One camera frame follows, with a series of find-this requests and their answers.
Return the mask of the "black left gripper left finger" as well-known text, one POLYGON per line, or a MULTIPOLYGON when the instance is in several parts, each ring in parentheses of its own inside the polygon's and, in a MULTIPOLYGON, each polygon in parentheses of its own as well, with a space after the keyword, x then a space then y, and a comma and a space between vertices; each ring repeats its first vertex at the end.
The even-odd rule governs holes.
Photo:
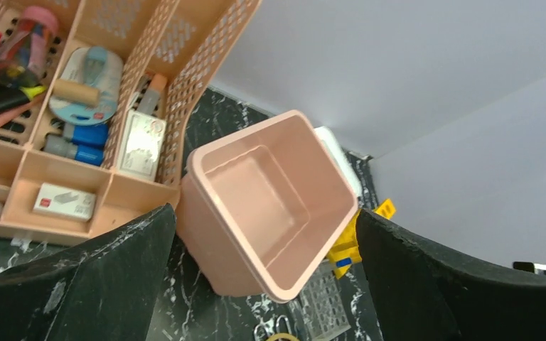
POLYGON ((162 205, 0 273, 0 340, 144 340, 175 229, 162 205))

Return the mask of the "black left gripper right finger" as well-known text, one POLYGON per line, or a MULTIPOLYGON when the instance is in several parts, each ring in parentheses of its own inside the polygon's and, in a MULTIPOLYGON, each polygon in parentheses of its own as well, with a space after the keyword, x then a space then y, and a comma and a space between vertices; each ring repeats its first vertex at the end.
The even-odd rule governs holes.
POLYGON ((546 340, 546 276, 361 211, 356 236, 385 340, 546 340))

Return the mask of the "pink plastic bin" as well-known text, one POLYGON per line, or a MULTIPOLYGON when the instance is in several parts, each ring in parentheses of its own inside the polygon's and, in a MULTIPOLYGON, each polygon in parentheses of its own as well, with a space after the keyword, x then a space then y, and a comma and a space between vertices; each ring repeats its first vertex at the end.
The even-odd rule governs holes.
POLYGON ((298 296, 358 209, 306 116, 291 110, 191 152, 177 235, 220 296, 298 296))

